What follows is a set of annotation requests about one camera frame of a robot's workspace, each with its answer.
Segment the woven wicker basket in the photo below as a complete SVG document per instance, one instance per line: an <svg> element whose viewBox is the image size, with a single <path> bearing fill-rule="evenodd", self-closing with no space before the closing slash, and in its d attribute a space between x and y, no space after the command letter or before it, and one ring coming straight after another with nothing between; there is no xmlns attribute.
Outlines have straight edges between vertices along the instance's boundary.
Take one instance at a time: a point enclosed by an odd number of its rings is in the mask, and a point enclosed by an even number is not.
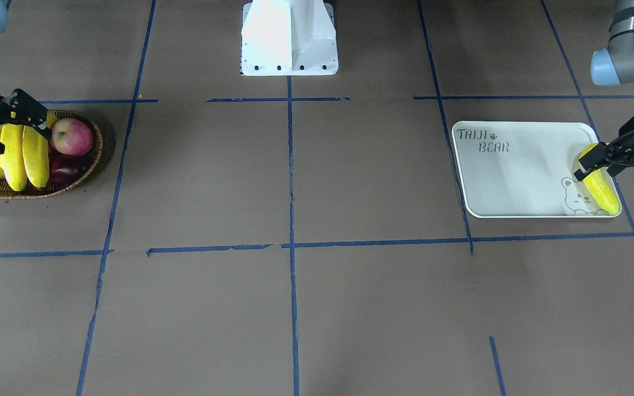
<svg viewBox="0 0 634 396"><path fill-rule="evenodd" d="M101 167L100 163L103 157L108 153L108 144L105 143L106 135L88 116L75 113L69 110L53 109L53 114L60 118L77 119L84 123L86 127L91 129L94 138L91 150L81 157L77 162L81 165L81 171L76 173L75 178L70 179L70 183L66 184L48 184L45 188L36 188L31 183L23 191L11 190L7 181L0 179L0 200L42 200L50 196L56 196L65 191L77 188L87 179L89 179L95 171Z"/></svg>

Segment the pink red apple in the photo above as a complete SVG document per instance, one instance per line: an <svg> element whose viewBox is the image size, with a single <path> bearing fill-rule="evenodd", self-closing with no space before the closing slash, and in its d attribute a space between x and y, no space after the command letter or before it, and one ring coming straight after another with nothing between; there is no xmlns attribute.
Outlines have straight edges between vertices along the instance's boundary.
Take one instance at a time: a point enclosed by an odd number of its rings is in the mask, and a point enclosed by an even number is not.
<svg viewBox="0 0 634 396"><path fill-rule="evenodd" d="M91 129L80 120L63 118L51 127L50 147L63 155L83 156L94 142Z"/></svg>

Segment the dark red apple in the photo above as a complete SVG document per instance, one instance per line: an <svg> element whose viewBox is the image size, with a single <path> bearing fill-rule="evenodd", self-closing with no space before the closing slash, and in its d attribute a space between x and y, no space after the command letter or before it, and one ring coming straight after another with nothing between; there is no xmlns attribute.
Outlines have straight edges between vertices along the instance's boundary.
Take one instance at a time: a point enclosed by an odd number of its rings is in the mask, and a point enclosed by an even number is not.
<svg viewBox="0 0 634 396"><path fill-rule="evenodd" d="M83 172L83 158L80 156L55 155L50 161L50 178L77 178Z"/></svg>

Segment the white bear tray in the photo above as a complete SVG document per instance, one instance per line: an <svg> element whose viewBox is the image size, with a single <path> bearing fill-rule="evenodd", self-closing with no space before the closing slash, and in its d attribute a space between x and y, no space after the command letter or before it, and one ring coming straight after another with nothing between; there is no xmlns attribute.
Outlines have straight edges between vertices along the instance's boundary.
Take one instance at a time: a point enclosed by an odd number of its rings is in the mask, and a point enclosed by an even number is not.
<svg viewBox="0 0 634 396"><path fill-rule="evenodd" d="M451 141L468 212L477 218L613 218L573 171L598 142L583 123L463 120Z"/></svg>

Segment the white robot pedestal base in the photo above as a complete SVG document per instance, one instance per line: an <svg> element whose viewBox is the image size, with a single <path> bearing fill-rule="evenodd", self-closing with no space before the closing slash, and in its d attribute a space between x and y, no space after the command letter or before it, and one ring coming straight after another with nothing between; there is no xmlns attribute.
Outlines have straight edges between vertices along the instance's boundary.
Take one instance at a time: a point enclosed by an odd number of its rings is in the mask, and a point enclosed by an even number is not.
<svg viewBox="0 0 634 396"><path fill-rule="evenodd" d="M242 13L244 76L322 76L339 70L334 10L324 1L252 1Z"/></svg>

